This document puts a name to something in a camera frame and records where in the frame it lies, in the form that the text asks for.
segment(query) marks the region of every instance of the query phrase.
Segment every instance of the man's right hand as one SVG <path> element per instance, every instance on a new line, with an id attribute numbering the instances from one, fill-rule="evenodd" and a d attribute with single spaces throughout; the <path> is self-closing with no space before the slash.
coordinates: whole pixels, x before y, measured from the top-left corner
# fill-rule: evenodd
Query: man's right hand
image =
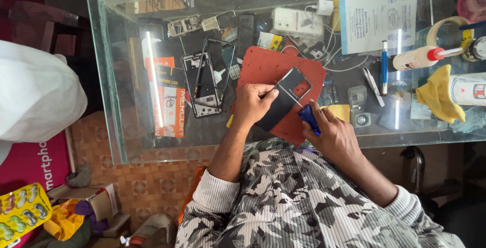
<path id="1" fill-rule="evenodd" d="M 317 102 L 309 101 L 312 113 L 319 125 L 321 134 L 314 133 L 311 126 L 303 121 L 304 131 L 302 134 L 332 162 L 341 169 L 342 166 L 356 164 L 366 158 L 361 153 L 353 126 L 336 116 L 327 108 L 320 109 Z"/>

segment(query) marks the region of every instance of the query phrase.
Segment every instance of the man's left hand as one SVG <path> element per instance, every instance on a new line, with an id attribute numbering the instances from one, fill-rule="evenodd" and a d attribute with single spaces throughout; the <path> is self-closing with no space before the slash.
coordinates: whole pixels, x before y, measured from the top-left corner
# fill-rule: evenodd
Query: man's left hand
<path id="1" fill-rule="evenodd" d="M 232 125 L 250 128 L 270 109 L 278 90 L 270 84 L 244 84 L 236 95 Z"/>

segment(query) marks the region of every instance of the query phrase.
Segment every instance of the man's forearm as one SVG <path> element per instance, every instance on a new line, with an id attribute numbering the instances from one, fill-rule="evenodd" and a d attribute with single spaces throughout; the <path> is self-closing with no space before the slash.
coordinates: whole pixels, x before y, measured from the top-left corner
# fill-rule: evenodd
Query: man's forearm
<path id="1" fill-rule="evenodd" d="M 234 123 L 228 129 L 210 164 L 209 172 L 219 179 L 238 182 L 241 158 L 250 127 Z"/>
<path id="2" fill-rule="evenodd" d="M 374 203 L 381 207 L 388 206 L 398 194 L 398 188 L 365 156 L 353 158 L 353 163 L 341 163 L 337 166 L 351 179 Z"/>

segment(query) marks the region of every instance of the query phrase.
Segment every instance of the screwdriver handle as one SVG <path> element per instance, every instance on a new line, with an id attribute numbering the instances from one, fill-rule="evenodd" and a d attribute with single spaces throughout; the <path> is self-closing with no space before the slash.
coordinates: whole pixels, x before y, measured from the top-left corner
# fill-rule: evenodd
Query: screwdriver handle
<path id="1" fill-rule="evenodd" d="M 310 105 L 305 105 L 301 110 L 299 110 L 298 115 L 302 119 L 302 121 L 307 122 L 311 126 L 312 130 L 317 135 L 321 133 L 321 131 L 319 130 L 319 125 L 315 120 L 314 114 L 312 114 L 312 109 Z"/>

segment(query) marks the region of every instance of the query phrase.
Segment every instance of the red bottle cap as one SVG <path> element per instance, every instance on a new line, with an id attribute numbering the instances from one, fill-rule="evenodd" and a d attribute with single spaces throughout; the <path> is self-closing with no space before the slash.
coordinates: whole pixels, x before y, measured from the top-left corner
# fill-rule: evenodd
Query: red bottle cap
<path id="1" fill-rule="evenodd" d="M 445 56 L 445 55 L 438 55 L 438 53 L 441 52 L 441 51 L 444 51 L 444 49 L 441 48 L 441 47 L 431 49 L 431 50 L 429 50 L 429 52 L 427 52 L 427 58 L 430 61 L 440 60 L 440 59 L 444 58 L 444 56 Z"/>
<path id="2" fill-rule="evenodd" d="M 134 236 L 130 239 L 130 241 L 128 243 L 140 245 L 144 242 L 145 242 L 145 238 L 142 238 L 142 237 L 139 237 L 139 236 Z"/>

